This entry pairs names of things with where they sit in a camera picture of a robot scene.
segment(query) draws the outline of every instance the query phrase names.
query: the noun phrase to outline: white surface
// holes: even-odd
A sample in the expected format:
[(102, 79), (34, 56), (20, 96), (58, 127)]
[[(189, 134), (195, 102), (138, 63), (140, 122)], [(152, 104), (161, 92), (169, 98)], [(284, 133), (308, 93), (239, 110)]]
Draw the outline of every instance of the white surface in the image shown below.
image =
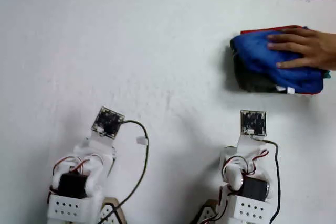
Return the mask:
[[(221, 67), (242, 29), (336, 32), (335, 0), (0, 0), (0, 10), (3, 223), (44, 223), (51, 166), (102, 105), (148, 128), (148, 171), (123, 206), (130, 224), (188, 223), (218, 197), (220, 148), (237, 143), (240, 109), (267, 111), (280, 146), (274, 223), (336, 219), (336, 78), (315, 97), (247, 94), (230, 57)], [(108, 195), (120, 201), (142, 170), (141, 134), (123, 125), (115, 141)]]

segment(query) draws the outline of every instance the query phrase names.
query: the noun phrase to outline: blue cloth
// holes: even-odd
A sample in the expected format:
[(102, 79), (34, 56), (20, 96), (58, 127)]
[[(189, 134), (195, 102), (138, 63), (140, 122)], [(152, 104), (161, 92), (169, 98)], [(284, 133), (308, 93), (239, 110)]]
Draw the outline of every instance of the blue cloth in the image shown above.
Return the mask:
[(291, 87), (296, 93), (319, 93), (323, 89), (324, 70), (310, 67), (277, 68), (278, 62), (301, 58), (301, 54), (274, 51), (267, 48), (267, 36), (280, 31), (255, 31), (233, 38), (233, 43), (245, 67), (266, 74), (282, 87)]

